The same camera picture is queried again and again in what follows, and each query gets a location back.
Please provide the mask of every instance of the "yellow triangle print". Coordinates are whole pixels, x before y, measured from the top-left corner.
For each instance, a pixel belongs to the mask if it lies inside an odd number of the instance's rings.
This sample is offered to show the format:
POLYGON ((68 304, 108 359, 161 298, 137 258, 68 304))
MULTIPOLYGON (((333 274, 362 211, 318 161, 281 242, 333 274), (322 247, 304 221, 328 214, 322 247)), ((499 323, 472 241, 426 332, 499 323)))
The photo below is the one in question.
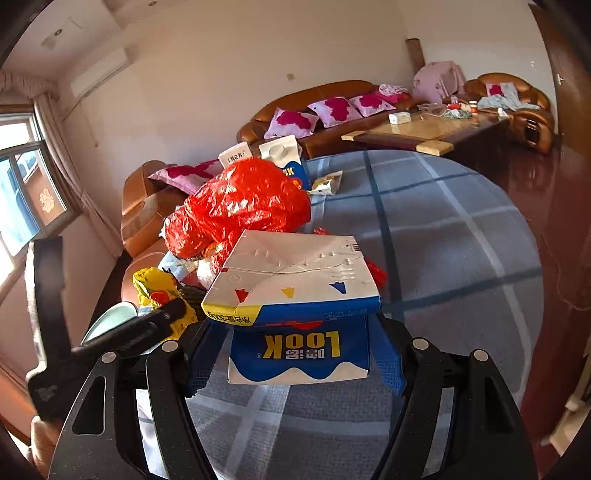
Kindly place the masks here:
POLYGON ((281 291, 285 294, 288 299, 292 299, 294 297, 294 292, 296 289, 294 287, 289 288, 282 288, 281 291))

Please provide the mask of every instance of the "pink blanket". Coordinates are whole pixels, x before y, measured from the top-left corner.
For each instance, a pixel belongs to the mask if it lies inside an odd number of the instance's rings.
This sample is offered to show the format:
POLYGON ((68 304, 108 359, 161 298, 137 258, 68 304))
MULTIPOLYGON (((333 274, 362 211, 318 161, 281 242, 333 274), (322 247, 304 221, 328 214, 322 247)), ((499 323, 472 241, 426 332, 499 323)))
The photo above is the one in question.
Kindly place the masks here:
POLYGON ((413 97, 429 103, 442 103, 445 97, 464 93, 466 78, 452 61, 434 61, 414 77, 413 97))

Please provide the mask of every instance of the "red triangle print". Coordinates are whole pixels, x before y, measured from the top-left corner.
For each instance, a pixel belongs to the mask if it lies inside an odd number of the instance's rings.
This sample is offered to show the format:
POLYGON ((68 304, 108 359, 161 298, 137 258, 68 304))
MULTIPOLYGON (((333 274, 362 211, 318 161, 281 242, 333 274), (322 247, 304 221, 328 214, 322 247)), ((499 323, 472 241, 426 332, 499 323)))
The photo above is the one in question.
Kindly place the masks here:
POLYGON ((246 297, 248 297, 248 294, 250 293, 249 291, 246 291, 244 289, 241 290, 234 290, 236 292, 236 297, 238 297, 238 300, 240 301, 240 303, 242 303, 244 300, 246 300, 246 297))

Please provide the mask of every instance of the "brown leather sofa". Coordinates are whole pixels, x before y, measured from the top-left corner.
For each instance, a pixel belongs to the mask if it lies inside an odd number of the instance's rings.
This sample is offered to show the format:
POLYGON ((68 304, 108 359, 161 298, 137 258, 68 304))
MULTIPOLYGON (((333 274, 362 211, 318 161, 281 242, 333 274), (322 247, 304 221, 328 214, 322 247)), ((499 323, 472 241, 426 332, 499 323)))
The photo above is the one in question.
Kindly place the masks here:
MULTIPOLYGON (((264 139, 265 132, 268 130, 275 109, 277 107, 283 110, 296 112, 314 113, 308 108, 308 105, 320 100, 326 100, 335 96, 351 98, 358 95, 364 95, 376 91, 377 85, 364 80, 345 80, 344 82, 327 83, 314 88, 308 88, 301 92, 285 95, 272 101, 259 110, 252 119, 244 125, 236 135, 238 142, 248 142, 254 154, 258 153, 258 146, 268 140, 264 139)), ((398 110, 410 110, 420 101, 404 100, 396 105, 398 110)), ((353 142, 341 140, 341 136, 354 130, 367 130, 379 125, 387 119, 391 111, 380 112, 377 115, 360 120, 353 120, 336 127, 324 128, 321 121, 316 124, 314 135, 300 138, 298 143, 302 146, 306 158, 321 157, 323 155, 332 155, 350 151, 353 142)))
POLYGON ((511 121, 509 131, 513 139, 540 153, 549 153, 554 139, 554 117, 550 112, 550 101, 541 90, 531 86, 524 79, 508 73, 486 73, 466 82, 466 93, 459 97, 466 100, 480 100, 488 95, 487 83, 498 85, 502 82, 512 82, 522 102, 538 105, 541 108, 541 110, 520 109, 507 112, 511 121))
POLYGON ((121 239, 133 258, 158 241, 164 219, 187 198, 179 189, 148 178, 165 166, 162 161, 147 161, 123 186, 121 239))
POLYGON ((121 202, 121 239, 133 262, 125 271, 121 284, 121 300, 138 305, 138 293, 132 276, 138 270, 156 267, 168 249, 158 236, 164 219, 187 195, 164 182, 151 180, 152 173, 166 163, 150 160, 135 170, 125 181, 121 202))

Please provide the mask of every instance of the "air conditioner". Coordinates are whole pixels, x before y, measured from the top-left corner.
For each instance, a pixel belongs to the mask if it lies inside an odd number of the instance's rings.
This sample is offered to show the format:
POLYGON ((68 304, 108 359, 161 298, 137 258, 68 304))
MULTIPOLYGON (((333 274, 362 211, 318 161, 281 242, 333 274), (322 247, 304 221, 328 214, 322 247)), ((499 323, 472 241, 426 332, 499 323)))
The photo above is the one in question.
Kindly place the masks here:
POLYGON ((129 58, 124 48, 119 48, 96 62, 92 67, 78 76, 70 85, 75 100, 87 95, 95 87, 120 72, 129 65, 129 58))

